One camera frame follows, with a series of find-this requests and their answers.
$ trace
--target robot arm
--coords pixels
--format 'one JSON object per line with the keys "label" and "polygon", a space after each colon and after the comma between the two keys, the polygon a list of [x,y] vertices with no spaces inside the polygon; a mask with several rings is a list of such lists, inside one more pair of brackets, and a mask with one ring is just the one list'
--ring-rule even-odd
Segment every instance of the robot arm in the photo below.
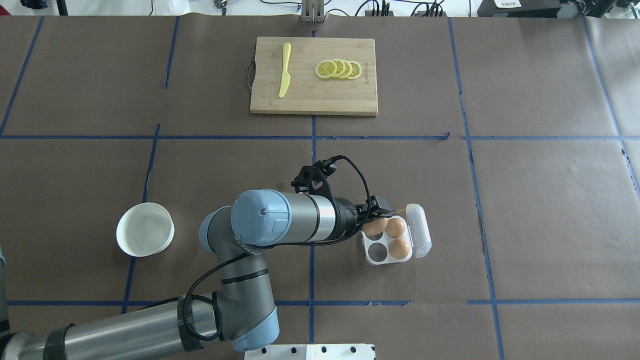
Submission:
{"label": "robot arm", "polygon": [[[2,359],[146,360],[200,350],[224,340],[230,340],[239,352],[269,345],[280,330],[264,252],[285,244],[343,241],[363,223],[391,212],[385,199],[369,196],[364,178],[367,204],[354,205],[333,196],[327,177],[340,159],[351,163],[337,156],[303,167],[292,182],[298,193],[248,190],[233,206],[205,218],[200,227],[202,245],[217,255],[219,264],[229,263],[220,268],[220,291],[69,325],[48,335],[10,334],[0,339]],[[215,339],[199,340],[193,330],[201,338]]]}

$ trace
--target white bowl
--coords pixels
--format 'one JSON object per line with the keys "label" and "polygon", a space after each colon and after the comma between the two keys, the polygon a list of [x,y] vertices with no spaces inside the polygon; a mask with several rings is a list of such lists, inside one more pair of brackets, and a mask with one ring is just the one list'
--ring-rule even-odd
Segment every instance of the white bowl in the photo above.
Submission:
{"label": "white bowl", "polygon": [[169,211],[162,205],[143,202],[122,215],[116,228],[116,239],[122,251],[140,258],[166,249],[174,232]]}

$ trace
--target cutting board handle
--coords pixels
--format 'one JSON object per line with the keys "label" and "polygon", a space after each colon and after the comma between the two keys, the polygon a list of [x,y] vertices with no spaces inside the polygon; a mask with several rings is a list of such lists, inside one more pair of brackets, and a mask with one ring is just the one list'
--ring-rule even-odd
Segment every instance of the cutting board handle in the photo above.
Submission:
{"label": "cutting board handle", "polygon": [[[251,74],[252,65],[253,65],[253,79],[251,79],[251,81],[250,81],[250,74]],[[244,76],[244,82],[246,82],[246,86],[249,88],[249,92],[252,91],[253,80],[255,80],[255,55],[253,56],[253,59],[251,59],[251,62],[249,63],[249,65],[247,65],[247,67],[246,67],[246,75]]]}

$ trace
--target egg carton lid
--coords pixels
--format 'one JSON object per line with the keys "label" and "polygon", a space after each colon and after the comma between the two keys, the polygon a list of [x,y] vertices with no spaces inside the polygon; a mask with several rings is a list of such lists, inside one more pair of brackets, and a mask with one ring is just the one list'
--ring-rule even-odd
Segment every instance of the egg carton lid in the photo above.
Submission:
{"label": "egg carton lid", "polygon": [[406,221],[409,225],[409,235],[416,258],[427,256],[431,250],[431,234],[427,225],[427,215],[422,206],[407,204]]}

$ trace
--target black box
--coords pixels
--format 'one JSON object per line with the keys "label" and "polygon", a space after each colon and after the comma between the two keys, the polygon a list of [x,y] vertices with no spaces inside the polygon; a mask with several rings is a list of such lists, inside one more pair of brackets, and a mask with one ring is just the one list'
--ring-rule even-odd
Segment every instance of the black box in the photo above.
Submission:
{"label": "black box", "polygon": [[478,8],[480,17],[557,17],[559,0],[520,0],[519,8],[498,8],[493,0],[483,0]]}

